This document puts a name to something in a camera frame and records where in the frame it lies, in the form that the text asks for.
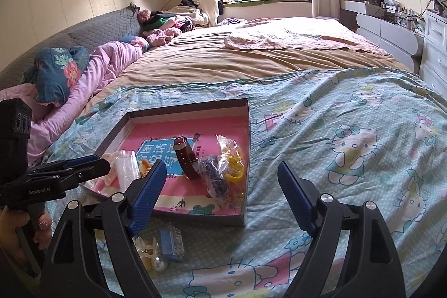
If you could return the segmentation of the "blue box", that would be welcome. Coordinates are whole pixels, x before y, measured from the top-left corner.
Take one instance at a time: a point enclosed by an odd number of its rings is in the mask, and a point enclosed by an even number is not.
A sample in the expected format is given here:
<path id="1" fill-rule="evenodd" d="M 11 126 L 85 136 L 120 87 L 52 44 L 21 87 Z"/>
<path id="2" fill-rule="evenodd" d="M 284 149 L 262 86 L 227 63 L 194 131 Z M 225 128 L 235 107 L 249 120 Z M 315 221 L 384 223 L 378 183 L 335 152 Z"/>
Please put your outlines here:
<path id="1" fill-rule="evenodd" d="M 169 261 L 181 263 L 185 258 L 185 248 L 180 229 L 165 225 L 160 229 L 161 253 Z"/>

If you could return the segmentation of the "pink quilt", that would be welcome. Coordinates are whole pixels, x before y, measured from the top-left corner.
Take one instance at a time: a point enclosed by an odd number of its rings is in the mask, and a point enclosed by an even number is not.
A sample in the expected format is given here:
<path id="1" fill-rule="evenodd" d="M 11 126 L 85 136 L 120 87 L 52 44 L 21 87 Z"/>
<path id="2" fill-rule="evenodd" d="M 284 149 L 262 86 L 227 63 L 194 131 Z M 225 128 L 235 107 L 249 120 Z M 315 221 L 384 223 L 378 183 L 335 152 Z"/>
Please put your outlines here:
<path id="1" fill-rule="evenodd" d="M 112 41 L 100 45 L 90 58 L 86 70 L 60 107 L 40 106 L 35 100 L 36 88 L 30 83 L 1 90 L 1 99 L 21 98 L 33 111 L 27 161 L 37 163 L 51 144 L 71 126 L 91 97 L 110 84 L 131 63 L 137 61 L 147 48 L 142 43 Z"/>

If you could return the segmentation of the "clear plastic packet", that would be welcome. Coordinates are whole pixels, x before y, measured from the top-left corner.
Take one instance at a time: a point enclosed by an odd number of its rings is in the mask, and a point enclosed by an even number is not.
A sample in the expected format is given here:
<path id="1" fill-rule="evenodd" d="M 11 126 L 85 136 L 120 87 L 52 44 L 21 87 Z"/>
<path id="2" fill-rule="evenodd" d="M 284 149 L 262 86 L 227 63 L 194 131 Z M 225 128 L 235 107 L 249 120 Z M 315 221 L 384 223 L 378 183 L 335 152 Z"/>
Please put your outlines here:
<path id="1" fill-rule="evenodd" d="M 122 192 L 127 190 L 134 180 L 140 178 L 139 165 L 134 151 L 118 151 L 114 159 L 114 167 Z"/>

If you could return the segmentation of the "blue floral pillow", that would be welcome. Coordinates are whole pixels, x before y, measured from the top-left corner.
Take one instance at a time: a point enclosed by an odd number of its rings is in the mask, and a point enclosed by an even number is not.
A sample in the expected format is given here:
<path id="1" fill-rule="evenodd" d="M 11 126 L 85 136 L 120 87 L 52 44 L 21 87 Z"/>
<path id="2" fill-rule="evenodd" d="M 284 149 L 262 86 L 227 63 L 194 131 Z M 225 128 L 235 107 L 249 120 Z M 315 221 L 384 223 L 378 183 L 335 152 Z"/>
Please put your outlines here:
<path id="1" fill-rule="evenodd" d="M 61 107 L 85 71 L 89 58 L 88 50 L 82 46 L 42 48 L 20 82 L 35 85 L 38 103 Z"/>

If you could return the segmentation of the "Hello Kitty green bedsheet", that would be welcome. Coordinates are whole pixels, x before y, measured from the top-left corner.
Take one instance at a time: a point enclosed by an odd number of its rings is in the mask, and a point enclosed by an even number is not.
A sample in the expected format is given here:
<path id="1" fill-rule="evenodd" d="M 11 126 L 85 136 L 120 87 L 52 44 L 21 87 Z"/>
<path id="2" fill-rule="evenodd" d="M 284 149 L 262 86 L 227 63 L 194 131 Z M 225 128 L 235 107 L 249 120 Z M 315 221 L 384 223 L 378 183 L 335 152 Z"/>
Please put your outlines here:
<path id="1" fill-rule="evenodd" d="M 78 118 L 46 152 L 91 154 L 130 111 L 245 99 L 249 118 L 221 117 L 213 133 L 250 143 L 246 226 L 181 224 L 186 260 L 153 280 L 163 297 L 281 297 L 311 236 L 281 191 L 277 167 L 340 203 L 373 201 L 389 227 L 408 297 L 446 250 L 446 98 L 389 68 L 310 70 L 259 81 L 120 88 Z"/>

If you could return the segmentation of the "brown leather wristwatch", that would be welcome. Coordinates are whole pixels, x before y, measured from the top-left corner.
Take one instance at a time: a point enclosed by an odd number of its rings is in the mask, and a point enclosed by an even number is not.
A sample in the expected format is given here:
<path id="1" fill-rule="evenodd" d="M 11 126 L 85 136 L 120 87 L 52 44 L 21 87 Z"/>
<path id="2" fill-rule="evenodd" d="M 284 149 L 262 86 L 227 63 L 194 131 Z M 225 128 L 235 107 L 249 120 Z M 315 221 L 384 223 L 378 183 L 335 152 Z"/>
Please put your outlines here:
<path id="1" fill-rule="evenodd" d="M 199 163 L 188 142 L 188 139 L 185 136 L 175 138 L 173 142 L 173 149 L 176 153 L 177 160 L 181 169 L 183 170 L 184 175 L 189 180 L 200 179 Z"/>

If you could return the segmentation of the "bag of dark beads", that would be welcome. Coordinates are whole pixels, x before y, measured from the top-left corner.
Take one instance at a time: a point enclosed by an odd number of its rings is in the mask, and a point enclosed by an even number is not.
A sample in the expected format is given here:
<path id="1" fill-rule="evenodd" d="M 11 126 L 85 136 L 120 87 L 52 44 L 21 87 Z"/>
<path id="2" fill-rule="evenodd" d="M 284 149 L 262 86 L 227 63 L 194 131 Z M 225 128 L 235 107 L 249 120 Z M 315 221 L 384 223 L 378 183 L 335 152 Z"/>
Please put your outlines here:
<path id="1" fill-rule="evenodd" d="M 218 156 L 207 156 L 199 161 L 199 175 L 208 194 L 218 203 L 226 203 L 230 194 L 230 186 L 220 169 Z"/>

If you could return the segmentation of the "bag of yellow rings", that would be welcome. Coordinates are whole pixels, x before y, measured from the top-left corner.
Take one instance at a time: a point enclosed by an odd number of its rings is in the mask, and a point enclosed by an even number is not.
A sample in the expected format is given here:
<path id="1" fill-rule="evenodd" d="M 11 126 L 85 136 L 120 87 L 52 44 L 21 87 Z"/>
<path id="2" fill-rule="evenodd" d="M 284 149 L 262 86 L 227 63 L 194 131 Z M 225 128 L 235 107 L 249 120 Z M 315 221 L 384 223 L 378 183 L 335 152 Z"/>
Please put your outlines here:
<path id="1" fill-rule="evenodd" d="M 245 173 L 245 161 L 241 147 L 233 139 L 216 135 L 220 155 L 217 158 L 218 172 L 229 183 L 240 183 Z"/>

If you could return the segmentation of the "shallow cardboard box tray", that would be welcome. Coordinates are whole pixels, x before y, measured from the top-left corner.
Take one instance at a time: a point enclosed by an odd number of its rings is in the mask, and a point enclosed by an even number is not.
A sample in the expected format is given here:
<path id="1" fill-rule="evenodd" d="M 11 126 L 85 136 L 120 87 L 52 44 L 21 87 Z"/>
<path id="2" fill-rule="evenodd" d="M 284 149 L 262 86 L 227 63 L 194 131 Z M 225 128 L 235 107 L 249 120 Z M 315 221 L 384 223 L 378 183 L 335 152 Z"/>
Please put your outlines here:
<path id="1" fill-rule="evenodd" d="M 83 183 L 96 197 L 124 191 L 118 163 L 144 177 L 157 161 L 166 181 L 155 214 L 214 225 L 244 226 L 249 183 L 249 102 L 209 101 L 126 113 L 101 139 L 96 155 L 108 175 Z"/>

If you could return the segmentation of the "grey padded headboard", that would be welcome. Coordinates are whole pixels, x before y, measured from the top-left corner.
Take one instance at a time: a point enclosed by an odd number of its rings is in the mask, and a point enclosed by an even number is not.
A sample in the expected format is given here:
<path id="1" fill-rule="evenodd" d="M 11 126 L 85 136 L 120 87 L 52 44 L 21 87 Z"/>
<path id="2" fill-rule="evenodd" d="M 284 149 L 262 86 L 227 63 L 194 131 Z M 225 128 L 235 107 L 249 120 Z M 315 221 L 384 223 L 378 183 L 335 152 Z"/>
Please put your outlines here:
<path id="1" fill-rule="evenodd" d="M 58 32 L 30 48 L 1 71 L 1 90 L 18 85 L 25 70 L 33 65 L 37 53 L 45 47 L 83 46 L 92 53 L 99 45 L 117 41 L 126 35 L 138 35 L 140 8 L 131 3 L 118 11 L 95 16 Z"/>

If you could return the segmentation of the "pile of clothes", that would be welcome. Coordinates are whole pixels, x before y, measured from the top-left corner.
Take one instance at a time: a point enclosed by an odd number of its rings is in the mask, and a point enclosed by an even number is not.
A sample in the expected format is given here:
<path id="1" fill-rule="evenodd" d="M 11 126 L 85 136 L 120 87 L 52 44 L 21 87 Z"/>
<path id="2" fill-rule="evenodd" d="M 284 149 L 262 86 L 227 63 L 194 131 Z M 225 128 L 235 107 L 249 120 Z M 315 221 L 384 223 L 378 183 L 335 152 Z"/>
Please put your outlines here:
<path id="1" fill-rule="evenodd" d="M 211 25 L 199 0 L 181 0 L 169 11 L 139 10 L 137 19 L 143 37 L 151 48 L 167 45 L 182 33 Z"/>

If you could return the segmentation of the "white dresser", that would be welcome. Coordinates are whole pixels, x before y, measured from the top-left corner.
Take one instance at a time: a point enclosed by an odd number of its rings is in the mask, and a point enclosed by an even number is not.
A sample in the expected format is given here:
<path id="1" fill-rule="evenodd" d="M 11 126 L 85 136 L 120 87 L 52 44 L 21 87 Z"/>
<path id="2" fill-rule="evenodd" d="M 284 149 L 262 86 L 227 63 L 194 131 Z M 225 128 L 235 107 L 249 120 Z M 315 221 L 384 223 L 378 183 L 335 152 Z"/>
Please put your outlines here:
<path id="1" fill-rule="evenodd" d="M 426 28 L 419 75 L 434 91 L 446 98 L 447 89 L 447 24 L 431 11 L 424 15 Z"/>

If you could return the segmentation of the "tan bed blanket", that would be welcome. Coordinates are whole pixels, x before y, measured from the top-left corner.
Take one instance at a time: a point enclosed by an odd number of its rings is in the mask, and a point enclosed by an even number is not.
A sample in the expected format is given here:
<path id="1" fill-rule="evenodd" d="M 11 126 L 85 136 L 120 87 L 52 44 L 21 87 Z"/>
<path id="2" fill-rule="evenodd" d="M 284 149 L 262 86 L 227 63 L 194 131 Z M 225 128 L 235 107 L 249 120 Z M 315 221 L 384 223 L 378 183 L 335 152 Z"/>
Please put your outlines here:
<path id="1" fill-rule="evenodd" d="M 82 116 L 119 87 L 215 83 L 236 79 L 263 79 L 299 70 L 348 69 L 386 66 L 408 71 L 391 55 L 378 55 L 347 48 L 312 50 L 233 50 L 224 38 L 235 26 L 211 27 L 187 32 L 171 43 L 146 52 L 117 79 L 92 97 Z"/>

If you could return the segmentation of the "pink patterned blanket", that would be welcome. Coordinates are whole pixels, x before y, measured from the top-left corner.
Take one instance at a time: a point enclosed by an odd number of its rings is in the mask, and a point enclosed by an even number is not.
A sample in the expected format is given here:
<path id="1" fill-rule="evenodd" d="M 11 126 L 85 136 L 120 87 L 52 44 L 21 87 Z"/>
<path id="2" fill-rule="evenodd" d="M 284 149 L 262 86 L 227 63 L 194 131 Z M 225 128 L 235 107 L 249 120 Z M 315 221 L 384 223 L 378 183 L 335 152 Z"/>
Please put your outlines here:
<path id="1" fill-rule="evenodd" d="M 365 51 L 388 57 L 389 53 L 363 36 L 330 18 L 261 18 L 236 27 L 223 43 L 233 50 L 309 50 Z"/>

